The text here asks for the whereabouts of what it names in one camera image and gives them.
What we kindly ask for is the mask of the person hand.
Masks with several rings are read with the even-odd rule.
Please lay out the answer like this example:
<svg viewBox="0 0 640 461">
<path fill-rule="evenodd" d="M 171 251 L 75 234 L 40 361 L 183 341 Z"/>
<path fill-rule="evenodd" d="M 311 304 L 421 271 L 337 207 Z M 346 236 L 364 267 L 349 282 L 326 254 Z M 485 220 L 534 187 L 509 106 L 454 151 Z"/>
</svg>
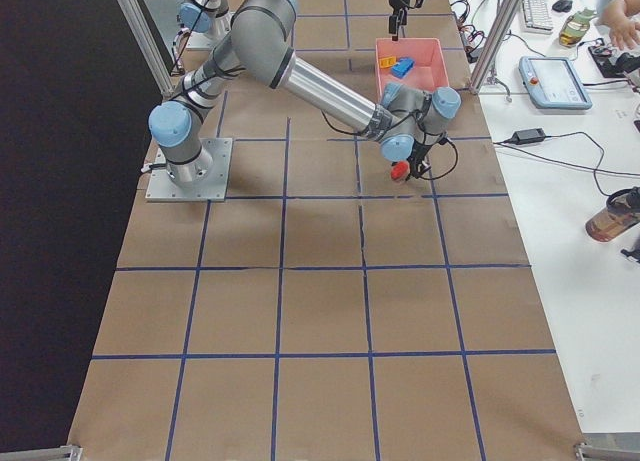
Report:
<svg viewBox="0 0 640 461">
<path fill-rule="evenodd" d="M 619 50 L 639 45 L 639 22 L 632 17 L 639 13 L 639 0 L 612 0 L 600 15 L 600 23 L 609 28 L 611 43 Z"/>
</svg>

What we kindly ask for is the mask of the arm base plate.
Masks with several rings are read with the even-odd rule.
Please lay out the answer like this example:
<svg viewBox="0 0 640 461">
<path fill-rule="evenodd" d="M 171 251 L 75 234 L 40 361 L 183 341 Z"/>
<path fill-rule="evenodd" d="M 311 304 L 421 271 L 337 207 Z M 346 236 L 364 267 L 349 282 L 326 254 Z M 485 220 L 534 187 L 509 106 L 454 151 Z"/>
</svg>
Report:
<svg viewBox="0 0 640 461">
<path fill-rule="evenodd" d="M 199 157 L 189 164 L 168 163 L 157 149 L 149 176 L 146 200 L 149 202 L 224 202 L 232 158 L 232 138 L 201 138 Z"/>
</svg>

